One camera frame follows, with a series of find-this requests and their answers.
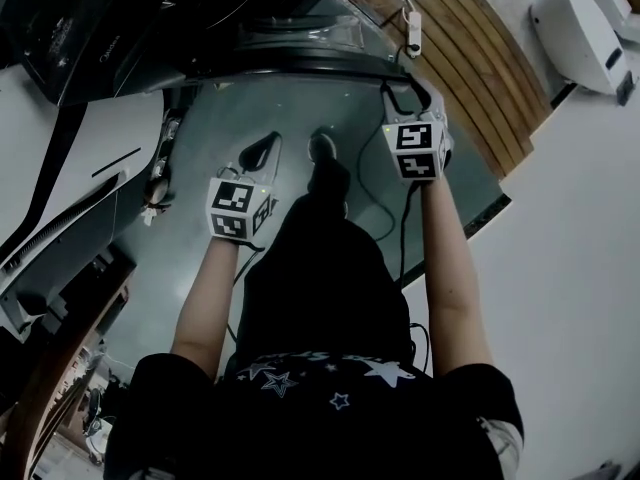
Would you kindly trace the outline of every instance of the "leg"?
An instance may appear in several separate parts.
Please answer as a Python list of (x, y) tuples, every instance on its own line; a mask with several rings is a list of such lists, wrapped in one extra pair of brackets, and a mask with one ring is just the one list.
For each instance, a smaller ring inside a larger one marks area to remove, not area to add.
[(406, 301), (378, 246), (344, 219), (348, 172), (316, 162), (264, 259), (245, 280), (238, 359), (317, 350), (410, 360)]

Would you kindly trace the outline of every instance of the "wooden floor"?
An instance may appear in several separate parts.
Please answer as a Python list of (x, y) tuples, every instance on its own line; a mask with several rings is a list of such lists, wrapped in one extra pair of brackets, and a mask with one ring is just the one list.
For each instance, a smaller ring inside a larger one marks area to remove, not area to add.
[[(401, 0), (351, 1), (396, 45), (405, 43)], [(486, 0), (411, 3), (422, 15), (422, 56), (408, 62), (440, 90), (450, 118), (503, 178), (533, 150), (531, 134), (551, 114), (533, 69)]]

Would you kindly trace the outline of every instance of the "marker cube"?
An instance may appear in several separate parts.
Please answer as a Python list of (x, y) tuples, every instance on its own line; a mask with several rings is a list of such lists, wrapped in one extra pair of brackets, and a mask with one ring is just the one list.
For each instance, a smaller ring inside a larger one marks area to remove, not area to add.
[(212, 178), (206, 214), (212, 236), (251, 242), (271, 215), (272, 188)]
[(440, 121), (387, 124), (382, 127), (393, 162), (407, 181), (429, 181), (444, 175), (447, 144)]

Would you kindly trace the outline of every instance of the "black t-shirt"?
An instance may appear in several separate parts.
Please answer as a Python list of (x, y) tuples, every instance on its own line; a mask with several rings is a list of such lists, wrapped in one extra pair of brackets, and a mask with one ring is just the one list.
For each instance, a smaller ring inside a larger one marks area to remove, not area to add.
[(523, 435), (511, 383), (488, 365), (432, 379), (381, 358), (287, 353), (214, 386), (195, 364), (161, 354), (136, 369), (105, 478), (499, 479), (514, 467), (501, 459), (517, 465)]

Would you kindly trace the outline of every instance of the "black shoe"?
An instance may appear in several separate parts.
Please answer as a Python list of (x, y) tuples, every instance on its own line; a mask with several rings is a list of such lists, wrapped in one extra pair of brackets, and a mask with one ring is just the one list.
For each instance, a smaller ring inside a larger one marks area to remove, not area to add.
[(335, 143), (331, 140), (331, 137), (325, 133), (316, 133), (309, 139), (307, 152), (309, 154), (309, 160), (314, 164), (317, 164), (318, 161), (323, 158), (333, 158), (335, 160), (338, 157), (338, 150), (336, 149)]

